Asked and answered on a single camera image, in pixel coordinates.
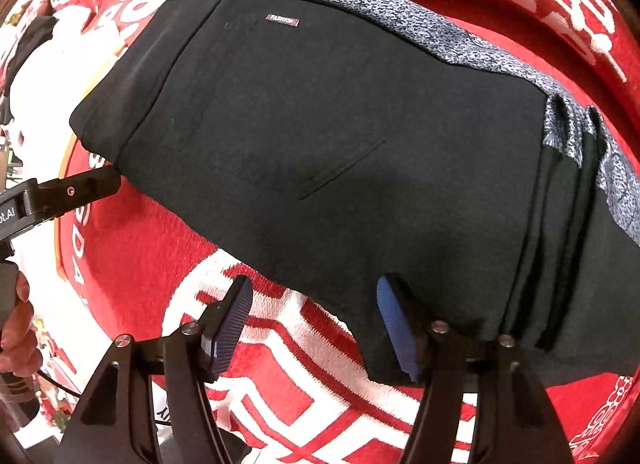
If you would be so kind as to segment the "person's left hand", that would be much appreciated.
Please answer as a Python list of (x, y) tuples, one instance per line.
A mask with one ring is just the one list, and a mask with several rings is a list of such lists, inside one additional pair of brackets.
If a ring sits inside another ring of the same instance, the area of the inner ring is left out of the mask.
[(43, 358), (32, 331), (35, 311), (29, 300), (29, 282), (21, 271), (17, 273), (15, 293), (16, 305), (1, 328), (0, 368), (2, 373), (30, 377), (40, 369)]

